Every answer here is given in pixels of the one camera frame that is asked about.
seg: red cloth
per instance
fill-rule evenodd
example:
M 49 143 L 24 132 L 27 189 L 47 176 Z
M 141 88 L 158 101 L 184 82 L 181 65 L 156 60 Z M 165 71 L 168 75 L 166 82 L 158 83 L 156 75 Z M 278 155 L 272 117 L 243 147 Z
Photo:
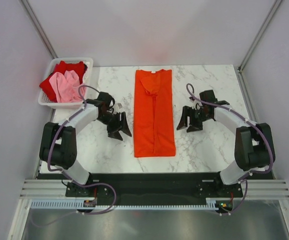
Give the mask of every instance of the red cloth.
M 50 74 L 42 83 L 40 83 L 39 87 L 42 88 L 42 91 L 47 95 L 50 101 L 57 103 L 57 97 L 54 89 L 52 88 L 49 79 L 52 77 L 54 73 L 62 73 L 65 74 L 66 71 L 75 71 L 75 73 L 79 76 L 80 84 L 83 83 L 83 77 L 87 69 L 85 69 L 85 64 L 83 61 L 79 63 L 65 63 L 61 61 L 54 68 L 52 74 Z
M 176 155 L 172 70 L 135 72 L 133 143 L 136 158 Z

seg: tabletop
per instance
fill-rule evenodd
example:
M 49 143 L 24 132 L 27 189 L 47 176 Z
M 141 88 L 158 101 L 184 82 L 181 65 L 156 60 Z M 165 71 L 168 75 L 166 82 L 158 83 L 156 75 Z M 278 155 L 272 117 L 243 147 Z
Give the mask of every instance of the tabletop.
M 235 135 L 221 123 L 208 120 L 203 130 L 187 133 L 176 130 L 183 106 L 191 106 L 186 84 L 194 86 L 197 96 L 213 90 L 215 97 L 226 100 L 240 114 L 249 118 L 237 76 L 232 65 L 171 65 L 94 67 L 93 87 L 107 92 L 120 103 L 120 112 L 126 112 L 133 133 L 134 92 L 136 70 L 172 70 L 173 126 L 176 155 L 174 157 L 134 157 L 132 137 L 121 133 L 123 141 L 107 136 L 107 127 L 99 121 L 89 123 L 76 137 L 77 160 L 90 173 L 171 173 L 218 172 L 234 160 Z M 89 98 L 96 98 L 92 92 Z M 53 122 L 69 117 L 75 110 L 57 109 Z M 42 162 L 40 173 L 49 173 Z

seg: wire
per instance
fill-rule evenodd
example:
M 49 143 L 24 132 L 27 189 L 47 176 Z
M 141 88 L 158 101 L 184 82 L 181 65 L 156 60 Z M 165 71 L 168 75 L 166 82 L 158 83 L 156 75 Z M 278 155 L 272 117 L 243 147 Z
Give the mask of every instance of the wire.
M 71 115 L 71 116 L 68 118 L 68 120 L 65 120 L 64 123 L 58 128 L 58 130 L 57 130 L 57 132 L 55 133 L 54 138 L 53 138 L 53 140 L 52 140 L 51 146 L 50 146 L 50 150 L 49 150 L 49 154 L 48 154 L 48 158 L 47 158 L 47 168 L 48 168 L 48 170 L 49 170 L 50 172 L 57 172 L 57 171 L 62 172 L 62 174 L 63 174 L 67 179 L 71 180 L 73 183 L 75 183 L 76 185 L 78 185 L 79 187 L 82 187 L 82 188 L 93 188 L 93 187 L 97 187 L 97 186 L 106 186 L 106 187 L 110 188 L 110 189 L 113 191 L 114 198 L 113 198 L 112 204 L 111 204 L 108 208 L 106 208 L 106 209 L 104 209 L 104 210 L 102 210 L 102 211 L 97 211 L 97 212 L 81 212 L 81 214 L 83 214 L 83 215 L 100 215 L 100 214 L 105 214 L 105 213 L 108 213 L 109 211 L 111 211 L 111 210 L 112 210 L 112 207 L 115 205 L 115 203 L 116 203 L 116 201 L 117 201 L 117 193 L 116 193 L 116 190 L 115 190 L 110 184 L 102 183 L 102 182 L 97 182 L 97 183 L 93 183 L 93 184 L 89 184 L 89 185 L 82 185 L 82 184 L 74 181 L 73 179 L 71 179 L 67 174 L 65 174 L 65 173 L 63 172 L 63 170 L 62 170 L 61 168 L 54 168 L 54 169 L 51 168 L 51 157 L 52 157 L 52 153 L 53 153 L 53 150 L 54 150 L 54 147 L 55 147 L 55 144 L 56 144 L 56 140 L 58 139 L 60 132 L 62 131 L 62 129 L 64 128 L 64 126 L 65 126 L 71 119 L 73 119 L 73 118 L 76 117 L 78 114 L 80 114 L 82 111 L 84 111 L 85 107 L 87 106 L 87 101 L 86 101 L 86 99 L 84 98 L 84 96 L 81 94 L 81 88 L 84 88 L 84 87 L 93 89 L 93 90 L 95 90 L 97 93 L 100 93 L 96 88 L 94 88 L 94 87 L 92 87 L 92 86 L 89 86 L 89 85 L 81 85 L 81 86 L 78 88 L 78 93 L 79 93 L 81 99 L 83 100 L 83 106 L 84 106 L 84 107 L 80 108 L 77 112 L 75 112 L 73 115 Z M 76 212 L 79 212 L 79 211 L 69 212 L 69 213 L 64 214 L 63 216 L 61 216 L 61 217 L 59 217 L 59 218 L 57 218 L 57 219 L 55 219 L 55 220 L 53 220 L 53 221 L 51 221 L 51 222 L 49 222 L 49 223 L 47 223 L 47 224 L 44 224 L 44 225 L 38 225 L 38 224 L 34 223 L 32 217 L 30 217 L 30 221 L 31 221 L 31 223 L 32 223 L 35 227 L 37 227 L 37 228 L 43 228 L 43 227 L 49 226 L 49 225 L 51 225 L 51 224 L 53 224 L 53 223 L 55 223 L 55 222 L 63 219 L 63 218 L 65 218 L 65 217 L 67 217 L 67 216 L 69 216 L 69 215 L 71 215 L 71 214 L 74 214 L 74 213 L 76 213 Z
M 68 187 L 68 185 L 65 184 L 65 183 L 64 183 L 64 180 L 62 180 L 62 179 L 61 179 L 61 183 L 62 183 L 63 185 L 65 185 L 66 187 Z
M 111 106 L 109 106 L 109 108 L 108 108 L 108 110 L 111 110 L 111 109 L 113 109 L 113 107 L 115 106 L 115 104 L 116 104 L 116 101 L 115 101 L 115 99 L 114 98 L 112 98 L 111 99 L 111 102 L 112 102 L 112 105 Z
M 234 207 L 232 206 L 232 210 L 231 210 L 230 212 L 222 213 L 222 215 L 228 216 L 229 214 L 230 214 L 230 215 L 233 214 L 235 211 L 237 211 L 237 210 L 241 207 L 242 203 L 245 201 L 246 196 L 247 196 L 247 192 L 248 192 L 248 182 L 247 182 L 247 179 L 242 180 L 242 183 L 243 183 L 243 182 L 245 183 L 245 191 L 244 191 L 244 195 L 243 195 L 241 201 L 239 202 L 238 206 L 236 206 L 236 208 L 234 208 Z
M 69 215 L 71 215 L 71 214 L 75 214 L 75 213 L 76 213 L 76 211 L 68 212 L 68 213 L 62 215 L 61 217 L 58 217 L 57 219 L 55 219 L 55 220 L 53 220 L 53 221 L 51 221 L 51 222 L 49 222 L 49 223 L 43 224 L 43 225 L 38 225 L 38 224 L 36 224 L 36 223 L 34 222 L 33 218 L 32 218 L 32 214 L 31 214 L 31 216 L 30 216 L 30 222 L 31 222 L 32 225 L 34 225 L 36 228 L 44 228 L 44 227 L 47 227 L 47 226 L 49 226 L 49 225 L 51 225 L 51 224 L 54 224 L 55 222 L 57 222 L 57 221 L 65 218 L 65 217 L 67 217 L 67 216 L 69 216 Z
M 223 206 L 221 206 L 220 208 L 221 208 L 222 210 L 224 210 L 224 211 L 228 212 L 228 213 L 230 213 L 230 212 L 231 212 L 230 210 L 227 210 L 227 209 L 225 209 Z
M 256 130 L 256 132 L 260 135 L 260 137 L 262 138 L 265 146 L 266 146 L 266 149 L 268 150 L 268 153 L 269 153 L 269 161 L 270 161 L 270 164 L 269 164 L 269 168 L 265 171 L 257 171 L 257 170 L 251 170 L 250 172 L 247 172 L 245 175 L 243 175 L 242 177 L 239 178 L 239 181 L 242 181 L 244 180 L 246 177 L 248 177 L 250 175 L 250 173 L 256 173 L 256 174 L 267 174 L 267 173 L 270 173 L 270 171 L 272 170 L 273 168 L 273 165 L 274 165 L 274 155 L 273 155 L 273 151 L 269 145 L 269 142 L 268 140 L 266 139 L 265 135 L 260 131 L 259 128 L 257 128 L 254 124 L 252 124 L 250 121 L 248 121 L 244 116 L 242 116 L 240 113 L 236 112 L 235 110 L 229 108 L 229 107 L 226 107 L 224 105 L 218 105 L 218 104 L 215 104 L 215 103 L 211 103 L 211 102 L 207 102 L 207 101 L 203 101 L 199 98 L 197 98 L 195 95 L 194 95 L 194 92 L 195 92 L 195 89 L 194 89 L 194 86 L 191 84 L 191 83 L 187 83 L 186 85 L 186 90 L 188 91 L 188 93 L 190 94 L 191 97 L 193 97 L 195 100 L 197 100 L 198 102 L 202 103 L 202 104 L 206 104 L 206 105 L 209 105 L 209 106 L 213 106 L 213 107 L 217 107 L 217 108 L 221 108 L 221 109 L 225 109 L 229 112 L 232 112 L 233 114 L 235 114 L 236 116 L 238 116 L 240 119 L 242 119 L 243 121 L 245 121 L 250 127 L 252 127 L 254 130 Z
M 230 203 L 230 204 L 231 204 L 231 203 L 233 204 L 233 203 L 234 203 L 234 202 L 233 202 L 233 200 L 234 200 L 234 193 L 233 193 L 233 192 L 230 192 L 230 195 L 231 195 L 231 199 L 230 199 L 230 202 L 229 202 L 229 203 Z

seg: folded orange shirt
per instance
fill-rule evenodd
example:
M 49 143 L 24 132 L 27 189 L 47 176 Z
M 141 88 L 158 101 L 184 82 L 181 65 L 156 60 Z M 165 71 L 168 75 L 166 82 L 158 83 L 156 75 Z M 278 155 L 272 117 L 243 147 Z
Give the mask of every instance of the folded orange shirt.
M 176 155 L 172 70 L 137 70 L 134 87 L 134 156 Z

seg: metal floor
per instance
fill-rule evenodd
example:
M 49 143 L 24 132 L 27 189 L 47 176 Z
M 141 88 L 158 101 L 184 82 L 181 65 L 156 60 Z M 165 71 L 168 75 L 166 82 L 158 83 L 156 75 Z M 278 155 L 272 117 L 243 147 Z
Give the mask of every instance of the metal floor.
M 31 209 L 43 225 L 73 210 Z M 27 221 L 22 240 L 289 240 L 278 201 L 246 201 L 231 216 L 201 210 L 114 210 L 72 214 L 37 228 Z

